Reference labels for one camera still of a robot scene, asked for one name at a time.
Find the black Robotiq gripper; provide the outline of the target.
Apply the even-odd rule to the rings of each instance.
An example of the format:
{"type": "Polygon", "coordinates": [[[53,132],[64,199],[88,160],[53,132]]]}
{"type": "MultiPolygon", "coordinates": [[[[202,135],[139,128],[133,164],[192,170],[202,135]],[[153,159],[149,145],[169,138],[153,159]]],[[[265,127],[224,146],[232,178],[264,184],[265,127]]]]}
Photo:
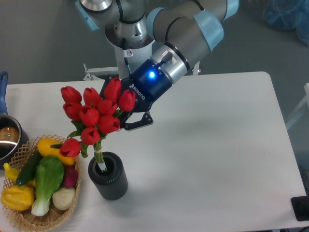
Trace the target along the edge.
{"type": "MultiPolygon", "coordinates": [[[[122,91],[130,90],[135,92],[137,103],[135,103],[131,112],[125,112],[119,116],[120,129],[133,131],[150,126],[154,123],[149,110],[151,109],[152,104],[172,86],[168,76],[160,69],[163,64],[163,61],[155,64],[148,59],[130,74],[129,77],[121,80],[122,91]],[[141,118],[129,122],[128,120],[133,115],[141,116],[141,118]]],[[[109,76],[104,79],[103,86],[99,93],[102,99],[105,99],[104,90],[106,86],[110,81],[116,78],[118,77],[109,76]]]]}

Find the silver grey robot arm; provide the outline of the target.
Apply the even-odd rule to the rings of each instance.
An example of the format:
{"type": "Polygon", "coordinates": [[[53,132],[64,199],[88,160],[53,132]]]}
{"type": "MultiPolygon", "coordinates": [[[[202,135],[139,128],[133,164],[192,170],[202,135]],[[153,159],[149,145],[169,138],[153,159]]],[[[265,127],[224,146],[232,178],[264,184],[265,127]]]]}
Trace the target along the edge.
{"type": "Polygon", "coordinates": [[[223,39],[222,22],[237,0],[190,0],[175,8],[144,12],[141,0],[78,0],[91,30],[103,29],[114,47],[123,90],[136,94],[135,107],[120,115],[130,131],[153,123],[152,104],[223,39]]]}

